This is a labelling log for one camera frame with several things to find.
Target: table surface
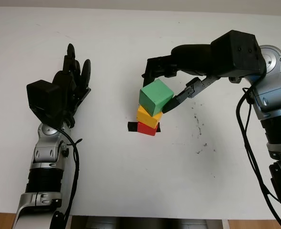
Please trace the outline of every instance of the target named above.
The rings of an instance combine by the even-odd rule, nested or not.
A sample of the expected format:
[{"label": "table surface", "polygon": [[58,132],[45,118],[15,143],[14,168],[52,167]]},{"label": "table surface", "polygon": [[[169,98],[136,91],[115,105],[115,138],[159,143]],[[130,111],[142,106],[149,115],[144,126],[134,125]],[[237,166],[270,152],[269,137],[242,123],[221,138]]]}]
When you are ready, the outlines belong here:
[{"label": "table surface", "polygon": [[[155,137],[131,133],[146,60],[181,44],[210,43],[231,29],[281,48],[281,17],[243,14],[0,8],[0,212],[15,212],[40,124],[26,85],[52,81],[69,43],[92,63],[91,93],[71,135],[80,152],[74,215],[272,219],[245,153],[235,107],[246,81],[220,79],[164,114]],[[161,78],[175,93],[192,76]],[[248,106],[243,107],[246,117]],[[266,185],[273,163],[255,113],[248,129]],[[72,182],[72,158],[62,190]],[[281,206],[272,200],[281,217]]]}]

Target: black tape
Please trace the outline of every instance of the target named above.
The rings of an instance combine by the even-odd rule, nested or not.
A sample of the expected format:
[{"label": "black tape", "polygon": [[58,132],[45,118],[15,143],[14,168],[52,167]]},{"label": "black tape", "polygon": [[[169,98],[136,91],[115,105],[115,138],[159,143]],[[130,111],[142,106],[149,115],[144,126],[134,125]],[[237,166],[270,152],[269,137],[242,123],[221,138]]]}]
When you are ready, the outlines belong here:
[{"label": "black tape", "polygon": [[[128,131],[137,132],[137,122],[128,122]],[[158,123],[156,132],[161,132],[160,123]]]}]

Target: yellow cube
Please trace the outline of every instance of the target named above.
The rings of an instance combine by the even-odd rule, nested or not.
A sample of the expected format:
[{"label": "yellow cube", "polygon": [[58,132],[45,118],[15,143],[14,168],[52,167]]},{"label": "yellow cube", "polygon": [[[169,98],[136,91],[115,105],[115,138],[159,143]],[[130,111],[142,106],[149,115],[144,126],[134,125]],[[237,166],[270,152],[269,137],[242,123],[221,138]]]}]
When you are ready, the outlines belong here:
[{"label": "yellow cube", "polygon": [[140,105],[137,110],[136,119],[151,128],[155,128],[158,125],[162,114],[162,112],[159,112],[155,116],[151,117],[150,114]]}]

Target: black cable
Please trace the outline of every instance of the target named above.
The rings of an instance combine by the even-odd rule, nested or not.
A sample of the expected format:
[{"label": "black cable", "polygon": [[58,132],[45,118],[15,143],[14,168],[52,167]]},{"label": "black cable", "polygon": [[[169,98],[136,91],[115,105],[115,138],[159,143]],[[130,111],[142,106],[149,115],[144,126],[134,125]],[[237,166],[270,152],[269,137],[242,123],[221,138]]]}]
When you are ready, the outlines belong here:
[{"label": "black cable", "polygon": [[76,143],[71,139],[71,137],[62,129],[58,129],[57,130],[62,133],[70,142],[70,145],[73,146],[73,157],[74,157],[74,161],[75,161],[75,173],[74,173],[74,179],[73,179],[73,184],[72,184],[72,189],[70,192],[70,200],[69,200],[69,204],[68,207],[64,213],[64,225],[63,228],[66,227],[66,224],[68,222],[69,216],[70,216],[70,209],[72,207],[73,204],[73,199],[75,197],[76,194],[76,190],[77,190],[77,181],[78,181],[78,176],[79,176],[79,153],[78,153],[78,149],[76,144],[79,143],[82,139],[79,139]]},{"label": "black cable", "polygon": [[247,121],[246,121],[246,125],[245,125],[245,132],[247,131],[247,127],[249,125],[250,116],[251,116],[251,104],[250,104],[250,108],[249,108],[249,114],[247,115]]},{"label": "black cable", "polygon": [[[246,93],[246,91],[247,91],[248,89],[249,89],[249,88],[247,88],[247,87],[243,87],[243,88],[242,88],[242,90],[244,91],[244,93]],[[245,132],[247,132],[247,127],[248,127],[248,125],[249,125],[249,121],[250,121],[250,117],[251,117],[251,103],[249,103],[249,105],[250,105],[250,107],[249,107],[249,113],[248,113],[248,115],[247,115],[247,121],[246,121],[245,129],[244,129]],[[252,162],[252,160],[251,160],[251,156],[250,156],[250,153],[249,153],[248,150],[247,150],[247,157],[249,158],[251,167],[252,167],[254,173],[256,174],[257,171],[256,171],[256,169],[255,169],[255,167],[254,167],[254,164],[253,164],[253,162]],[[276,201],[279,202],[279,200],[270,192],[270,190],[265,186],[265,184],[263,184],[263,185],[264,185],[266,191],[269,193],[269,195],[271,195]]]},{"label": "black cable", "polygon": [[245,146],[246,152],[248,153],[249,158],[251,159],[251,161],[253,163],[254,172],[255,172],[255,175],[256,175],[256,177],[258,179],[258,182],[259,182],[259,185],[260,185],[260,189],[262,191],[264,199],[265,199],[265,201],[266,201],[266,203],[267,203],[271,213],[273,214],[273,216],[275,217],[275,219],[277,220],[277,222],[281,226],[281,219],[278,216],[278,214],[276,213],[276,211],[275,211],[274,207],[272,206],[271,201],[270,201],[270,199],[268,197],[268,194],[270,192],[267,191],[267,188],[264,185],[264,182],[263,182],[263,179],[262,179],[262,176],[261,176],[261,173],[260,173],[260,170],[259,170],[256,158],[255,158],[254,153],[253,153],[253,151],[251,149],[251,145],[250,145],[249,140],[247,138],[246,131],[245,131],[244,127],[243,127],[243,123],[242,123],[241,115],[240,115],[240,109],[241,109],[241,106],[242,106],[244,100],[246,100],[246,98],[250,95],[250,93],[253,91],[253,88],[255,86],[257,86],[258,83],[260,83],[262,81],[262,79],[265,77],[265,75],[266,75],[266,68],[265,68],[264,73],[262,74],[262,76],[255,83],[252,84],[252,86],[244,93],[244,95],[239,100],[239,102],[237,104],[237,108],[236,108],[236,116],[237,116],[237,121],[238,121],[240,130],[241,130],[241,133],[242,133],[242,137],[243,137],[243,141],[244,141],[244,146]]}]

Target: wooden floor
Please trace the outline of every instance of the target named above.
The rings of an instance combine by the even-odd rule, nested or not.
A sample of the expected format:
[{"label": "wooden floor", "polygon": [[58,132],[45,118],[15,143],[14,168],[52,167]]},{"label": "wooden floor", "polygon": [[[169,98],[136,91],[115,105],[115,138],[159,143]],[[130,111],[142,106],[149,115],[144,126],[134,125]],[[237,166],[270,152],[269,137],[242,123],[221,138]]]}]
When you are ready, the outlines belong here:
[{"label": "wooden floor", "polygon": [[[0,213],[0,229],[11,229],[15,214]],[[275,220],[229,220],[231,229],[281,229]]]}]

